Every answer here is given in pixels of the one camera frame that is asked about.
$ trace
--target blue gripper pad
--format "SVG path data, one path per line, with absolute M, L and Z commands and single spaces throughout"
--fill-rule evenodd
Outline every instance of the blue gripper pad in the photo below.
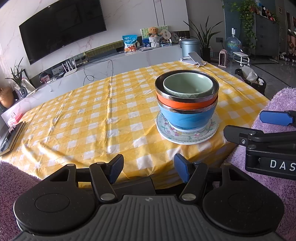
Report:
M 293 124 L 293 118 L 286 112 L 263 110 L 260 113 L 260 120 L 263 123 L 280 126 Z
M 110 165 L 110 174 L 108 175 L 108 181 L 110 184 L 114 184 L 123 169 L 124 158 L 123 155 L 117 155 L 114 157 L 108 165 Z
M 189 182 L 195 169 L 194 165 L 187 161 L 181 154 L 176 154 L 174 157 L 174 166 L 182 181 L 184 183 Z

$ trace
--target purple fuzzy rug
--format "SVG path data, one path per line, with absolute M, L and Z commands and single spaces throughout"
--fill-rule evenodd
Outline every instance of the purple fuzzy rug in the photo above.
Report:
M 20 232 L 13 214 L 13 204 L 19 195 L 35 186 L 39 181 L 13 165 L 0 161 L 1 241 L 9 241 Z
M 296 89 L 285 88 L 279 91 L 265 107 L 265 110 L 296 110 Z M 292 126 L 264 124 L 259 117 L 256 118 L 252 128 L 262 130 L 264 133 L 296 131 L 296 128 Z M 278 226 L 277 233 L 288 241 L 296 240 L 296 181 L 247 172 L 244 168 L 245 154 L 246 148 L 238 146 L 229 155 L 226 162 L 230 162 L 243 170 L 282 199 L 285 212 Z

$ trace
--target metal bowl rim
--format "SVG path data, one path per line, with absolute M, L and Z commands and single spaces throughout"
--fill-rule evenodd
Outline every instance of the metal bowl rim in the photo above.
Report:
M 168 111 L 170 111 L 170 112 L 179 113 L 179 114 L 186 114 L 186 115 L 189 115 L 189 114 L 198 114 L 198 113 L 206 112 L 206 111 L 212 109 L 212 108 L 213 108 L 214 106 L 216 106 L 217 103 L 218 103 L 218 97 L 217 97 L 216 100 L 214 101 L 214 103 L 212 103 L 211 105 L 209 105 L 209 106 L 207 106 L 207 107 L 205 107 L 205 108 L 198 109 L 198 110 L 179 110 L 179 109 L 174 109 L 174 108 L 172 108 L 172 107 L 169 107 L 169 106 L 163 104 L 163 103 L 158 99 L 158 97 L 156 97 L 156 98 L 157 98 L 157 102 L 158 102 L 158 104 L 159 104 L 162 108 L 164 108 L 164 109 L 166 109 L 166 110 L 168 110 Z
M 173 95 L 170 95 L 168 93 L 165 93 L 163 91 L 161 91 L 158 87 L 157 87 L 157 82 L 159 81 L 159 79 L 161 78 L 161 76 L 165 75 L 165 74 L 169 74 L 171 73 L 170 75 L 168 75 L 167 77 L 173 75 L 173 74 L 178 74 L 178 73 L 197 73 L 197 74 L 202 74 L 206 77 L 208 77 L 209 79 L 211 79 L 213 81 L 213 84 L 214 84 L 214 93 L 209 95 L 209 96 L 206 96 L 206 97 L 200 97 L 200 98 L 181 98 L 181 97 L 176 97 L 176 96 L 173 96 Z M 217 97 L 218 95 L 218 92 L 219 92 L 219 83 L 218 81 L 204 73 L 204 72 L 200 72 L 200 71 L 197 71 L 197 70 L 190 70 L 190 69 L 184 69 L 184 70 L 173 70 L 173 71 L 170 71 L 170 72 L 166 72 L 160 76 L 157 77 L 157 79 L 155 80 L 155 90 L 156 92 L 161 95 L 162 97 L 168 99 L 168 100 L 173 100 L 173 101 L 177 101 L 177 102 L 181 102 L 181 103 L 199 103 L 199 102 L 205 102 L 205 101 L 208 101 L 208 100 L 211 100 L 211 99 L 214 99 Z

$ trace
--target space heater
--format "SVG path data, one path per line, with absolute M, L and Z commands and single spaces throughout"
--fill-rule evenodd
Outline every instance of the space heater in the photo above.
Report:
M 225 49 L 222 49 L 219 54 L 219 67 L 226 68 L 226 62 L 227 62 L 227 51 Z

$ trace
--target gray cabinet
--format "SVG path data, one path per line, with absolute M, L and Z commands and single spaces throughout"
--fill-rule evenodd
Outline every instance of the gray cabinet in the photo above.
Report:
M 253 39 L 256 48 L 251 51 L 254 55 L 279 55 L 279 24 L 261 15 L 255 14 L 253 31 L 257 41 Z

